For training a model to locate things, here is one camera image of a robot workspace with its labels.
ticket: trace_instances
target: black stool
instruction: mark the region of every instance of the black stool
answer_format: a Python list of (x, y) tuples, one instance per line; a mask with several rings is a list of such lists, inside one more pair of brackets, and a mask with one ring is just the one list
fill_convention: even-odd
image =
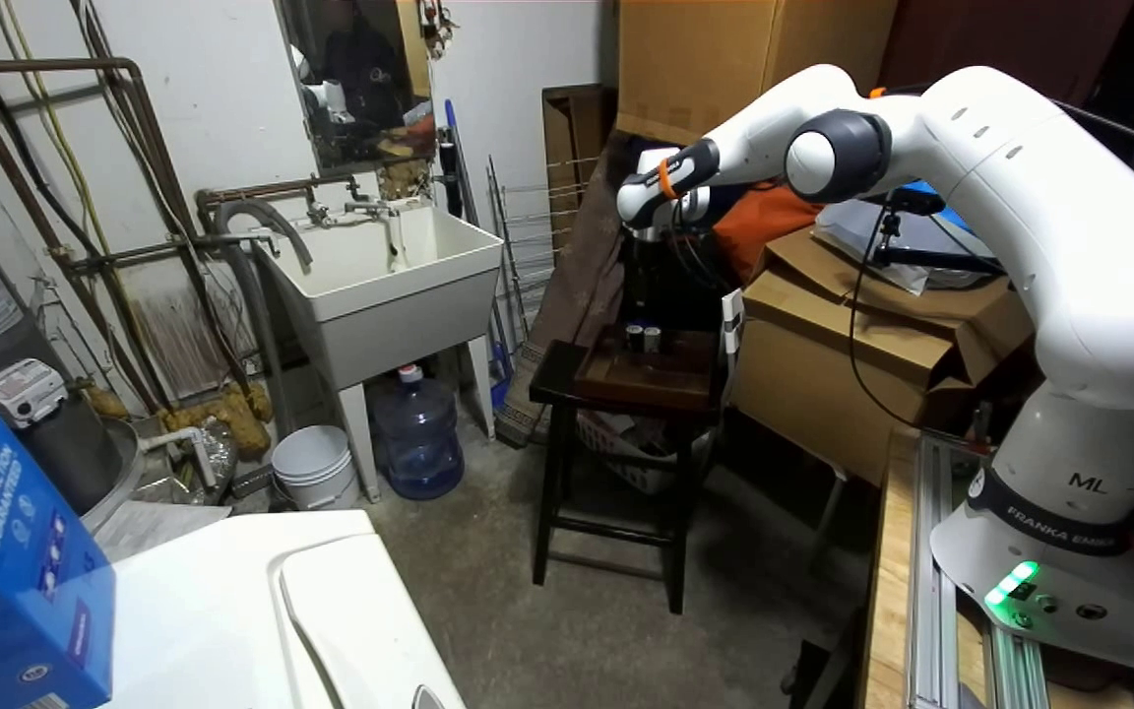
[[(663, 551), (670, 610), (680, 613), (686, 534), (712, 470), (721, 421), (724, 377), (717, 364), (717, 333), (701, 332), (670, 333), (663, 356), (633, 356), (610, 333), (591, 350), (551, 341), (533, 377), (533, 402), (551, 404), (533, 584), (545, 584), (557, 529), (653, 543)], [(653, 417), (665, 425), (674, 454), (649, 462), (582, 444), (582, 408)], [(638, 491), (600, 463), (665, 473), (665, 486)]]

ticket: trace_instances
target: blue water bottle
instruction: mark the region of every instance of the blue water bottle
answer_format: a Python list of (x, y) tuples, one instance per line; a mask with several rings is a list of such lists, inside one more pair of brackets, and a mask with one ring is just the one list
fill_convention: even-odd
[(444, 496), (464, 473), (452, 394), (421, 365), (401, 365), (400, 382), (376, 394), (376, 444), (384, 476), (406, 501)]

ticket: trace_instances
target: white robotic arm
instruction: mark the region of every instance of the white robotic arm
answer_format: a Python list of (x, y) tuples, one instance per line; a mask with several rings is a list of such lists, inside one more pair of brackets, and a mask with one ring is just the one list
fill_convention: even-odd
[[(990, 67), (887, 97), (806, 67), (631, 178), (619, 218), (649, 235), (686, 192), (761, 178), (812, 202), (923, 178), (992, 245), (1037, 318), (1049, 382), (935, 530), (935, 554), (997, 621), (1134, 666), (1134, 172)], [(1022, 564), (1045, 574), (1001, 599)]]

